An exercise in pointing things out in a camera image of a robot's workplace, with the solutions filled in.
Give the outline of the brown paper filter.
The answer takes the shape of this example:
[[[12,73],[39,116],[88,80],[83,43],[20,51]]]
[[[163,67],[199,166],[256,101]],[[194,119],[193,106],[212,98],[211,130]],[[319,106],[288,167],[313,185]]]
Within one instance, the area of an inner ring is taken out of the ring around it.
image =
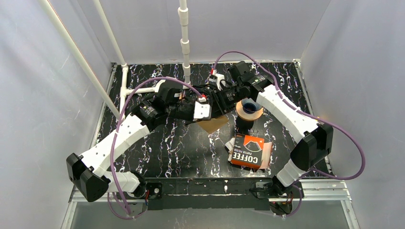
[[[214,131],[220,129],[222,126],[228,123],[227,116],[223,115],[218,118],[213,118],[211,120],[205,120],[198,122],[198,126],[200,126],[204,131],[208,134],[212,134]]]

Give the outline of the white paper coffee filter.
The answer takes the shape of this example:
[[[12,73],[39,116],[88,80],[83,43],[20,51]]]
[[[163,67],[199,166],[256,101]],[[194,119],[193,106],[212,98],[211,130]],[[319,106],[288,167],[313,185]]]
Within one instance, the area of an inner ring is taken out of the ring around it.
[[[166,80],[160,80],[157,82],[157,84],[154,87],[154,93],[159,93],[163,91],[164,88],[164,84],[165,84]]]

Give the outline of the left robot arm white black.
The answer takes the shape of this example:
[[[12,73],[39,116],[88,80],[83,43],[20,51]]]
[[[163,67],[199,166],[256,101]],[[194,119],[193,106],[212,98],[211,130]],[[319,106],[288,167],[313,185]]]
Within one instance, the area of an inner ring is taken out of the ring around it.
[[[228,81],[190,86],[172,78],[160,78],[156,90],[129,114],[120,117],[107,137],[82,154],[67,160],[70,181],[88,202],[106,193],[131,193],[141,197],[146,181],[138,172],[117,172],[115,160],[149,135],[168,118],[193,124],[217,119],[235,108],[238,88]]]

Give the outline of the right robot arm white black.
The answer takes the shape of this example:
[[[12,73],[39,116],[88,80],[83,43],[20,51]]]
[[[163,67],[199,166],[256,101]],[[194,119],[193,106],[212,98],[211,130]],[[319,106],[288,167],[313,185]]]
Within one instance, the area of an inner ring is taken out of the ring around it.
[[[333,127],[325,121],[303,112],[280,90],[274,74],[255,74],[250,66],[240,61],[229,67],[234,81],[224,88],[225,104],[251,98],[268,110],[292,135],[296,142],[289,161],[273,176],[272,190],[284,191],[291,188],[309,172],[314,165],[331,153]]]

